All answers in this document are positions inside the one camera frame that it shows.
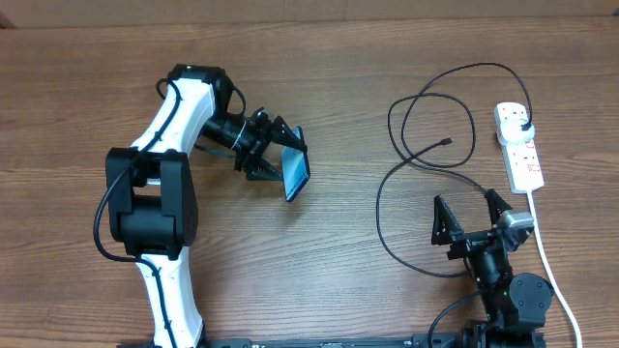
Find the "white power strip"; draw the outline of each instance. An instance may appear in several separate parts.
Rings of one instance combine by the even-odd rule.
[[[544,185],[544,177],[542,176],[542,168],[540,167],[540,159],[533,142],[534,130],[522,131],[520,125],[528,120],[526,108],[516,102],[501,102],[494,108],[494,119],[496,121],[496,135],[503,149],[503,159],[505,160],[505,169],[510,181],[510,187],[513,193],[526,193],[533,216],[535,226],[535,239],[544,264],[545,272],[548,274],[548,279],[554,288],[554,292],[559,299],[559,302],[565,309],[572,326],[574,327],[576,347],[582,348],[582,337],[580,335],[580,327],[576,322],[574,314],[570,309],[567,301],[559,290],[548,260],[545,256],[544,246],[542,245],[542,236],[540,235],[540,226],[535,212],[533,202],[533,191],[541,188]]]

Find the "power strip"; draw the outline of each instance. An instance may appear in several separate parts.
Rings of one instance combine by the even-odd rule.
[[[516,102],[501,102],[494,108],[494,121],[499,139],[502,137],[501,129],[507,125],[519,125],[528,120],[526,108]],[[526,193],[534,191],[544,185],[540,159],[535,149],[533,139],[519,142],[501,141],[503,160],[510,187],[513,193]]]

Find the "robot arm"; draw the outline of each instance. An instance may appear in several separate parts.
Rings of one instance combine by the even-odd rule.
[[[147,260],[159,270],[162,289],[152,269],[137,263],[155,320],[150,346],[198,347],[205,341],[205,333],[193,299],[189,268],[189,247],[198,223],[189,155],[197,137],[207,136],[234,150],[235,169],[245,171],[248,179],[284,181],[288,201],[309,179],[310,168],[301,129],[291,130],[281,116],[270,121],[262,109],[249,118],[227,112],[234,87],[224,70],[177,65],[167,79],[178,88],[181,101],[164,131],[159,134],[177,102],[174,88],[168,88],[153,123],[132,147],[112,148],[107,155],[108,188],[130,168],[130,174],[120,176],[109,195],[109,222],[112,237],[125,245],[127,254]],[[160,141],[136,158],[158,135]],[[284,145],[283,173],[262,158],[271,142]],[[161,186],[161,195],[135,194],[133,188],[146,185]]]

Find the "wooden surface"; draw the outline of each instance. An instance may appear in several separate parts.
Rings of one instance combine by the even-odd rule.
[[[616,347],[618,36],[613,17],[1,31],[0,346],[113,347],[152,337],[138,271],[101,257],[91,227],[105,154],[142,134],[161,105],[155,82],[181,62],[225,67],[249,109],[264,105],[303,126],[309,144],[312,178],[292,204],[278,183],[249,183],[228,159],[192,154],[200,209],[192,282],[209,336],[426,332],[473,284],[414,273],[378,241],[376,190],[398,162],[387,109],[447,69],[496,61],[520,73],[533,99],[546,180],[536,199],[557,281],[585,346]],[[475,116],[478,150],[460,171],[526,207],[509,193],[492,116],[498,102],[524,101],[517,83],[478,68],[431,91],[459,97]],[[471,134],[453,102],[421,101],[410,146],[448,136],[456,143],[427,159],[463,158]],[[438,193],[467,231],[488,227],[485,201],[470,186],[405,168],[383,193],[384,233],[403,259],[459,271],[429,243]],[[107,222],[102,231],[122,253]],[[511,260],[517,273],[545,276],[533,240]],[[482,316],[475,302],[438,331]],[[544,332],[549,347],[572,344],[556,299]]]
[[[619,0],[0,0],[0,13],[17,28],[611,15],[618,8]]]

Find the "wooden table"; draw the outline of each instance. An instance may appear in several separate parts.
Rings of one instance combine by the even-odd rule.
[[[105,154],[150,124],[161,105],[154,84],[176,63],[225,67],[250,110],[266,106],[303,126],[309,144],[312,178],[292,204],[279,183],[250,183],[229,159],[192,154],[200,208],[192,281],[209,336],[426,332],[474,286],[417,274],[380,245],[376,190],[398,162],[386,113],[438,73],[494,61],[515,69],[532,96],[546,180],[536,193],[538,214],[557,281],[585,346],[615,347],[618,37],[614,17],[0,31],[0,346],[113,347],[152,337],[138,271],[101,257],[91,228]],[[524,102],[516,81],[476,68],[431,91],[457,96],[475,116],[477,151],[459,171],[526,207],[510,194],[492,116],[499,102]],[[448,136],[456,143],[427,159],[463,158],[471,133],[454,102],[421,101],[410,146]],[[429,243],[438,193],[467,231],[488,228],[485,200],[472,187],[411,168],[385,188],[382,227],[403,259],[459,271],[444,247]],[[104,220],[105,245],[122,254]],[[511,262],[516,273],[545,276],[533,240]],[[479,302],[466,305],[438,331],[483,315]],[[549,347],[573,342],[556,299],[544,332]]]

